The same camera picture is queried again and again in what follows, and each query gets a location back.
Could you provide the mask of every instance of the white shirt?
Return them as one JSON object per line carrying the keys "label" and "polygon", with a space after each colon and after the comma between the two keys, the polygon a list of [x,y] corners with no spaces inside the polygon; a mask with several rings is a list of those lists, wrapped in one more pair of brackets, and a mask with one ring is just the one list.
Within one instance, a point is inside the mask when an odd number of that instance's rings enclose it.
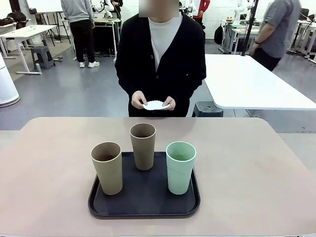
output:
{"label": "white shirt", "polygon": [[179,12],[179,17],[173,17],[164,23],[156,23],[149,20],[149,28],[152,37],[152,46],[155,55],[156,71],[158,69],[160,60],[164,53],[171,45],[175,35],[182,22],[182,14]]}

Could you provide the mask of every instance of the white plate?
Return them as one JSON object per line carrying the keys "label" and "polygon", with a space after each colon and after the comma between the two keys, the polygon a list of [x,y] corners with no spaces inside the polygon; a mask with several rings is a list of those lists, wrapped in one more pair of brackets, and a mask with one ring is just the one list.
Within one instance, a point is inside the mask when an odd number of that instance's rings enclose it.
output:
{"label": "white plate", "polygon": [[162,106],[163,102],[159,100],[149,101],[147,105],[144,105],[145,110],[163,110],[168,108],[170,105]]}

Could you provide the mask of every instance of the tan plastic cup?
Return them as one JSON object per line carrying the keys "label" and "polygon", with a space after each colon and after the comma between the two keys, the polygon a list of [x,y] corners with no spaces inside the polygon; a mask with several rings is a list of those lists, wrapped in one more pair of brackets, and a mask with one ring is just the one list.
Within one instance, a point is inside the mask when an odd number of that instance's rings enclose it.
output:
{"label": "tan plastic cup", "polygon": [[139,123],[131,127],[135,164],[140,170],[149,170],[154,165],[156,128],[149,123]]}
{"label": "tan plastic cup", "polygon": [[123,188],[120,146],[114,142],[101,143],[92,149],[91,158],[103,192],[107,195],[118,194]]}

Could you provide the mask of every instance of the shoe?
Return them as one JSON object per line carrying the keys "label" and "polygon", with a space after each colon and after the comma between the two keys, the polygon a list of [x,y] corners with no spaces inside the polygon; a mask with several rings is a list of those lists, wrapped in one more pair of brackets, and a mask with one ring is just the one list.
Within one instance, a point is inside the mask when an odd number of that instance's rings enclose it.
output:
{"label": "shoe", "polygon": [[89,68],[94,68],[94,67],[99,67],[99,66],[100,66],[99,62],[89,63]]}

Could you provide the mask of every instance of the tray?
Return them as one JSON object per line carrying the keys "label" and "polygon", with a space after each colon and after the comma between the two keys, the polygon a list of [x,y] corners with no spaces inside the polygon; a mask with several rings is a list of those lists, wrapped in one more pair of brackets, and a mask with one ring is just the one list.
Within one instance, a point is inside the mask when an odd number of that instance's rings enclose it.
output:
{"label": "tray", "polygon": [[155,152],[154,166],[136,168],[133,152],[122,153],[123,189],[114,196],[103,193],[96,176],[88,200],[97,217],[172,218],[193,214],[200,204],[194,170],[188,191],[175,195],[168,189],[166,152]]}

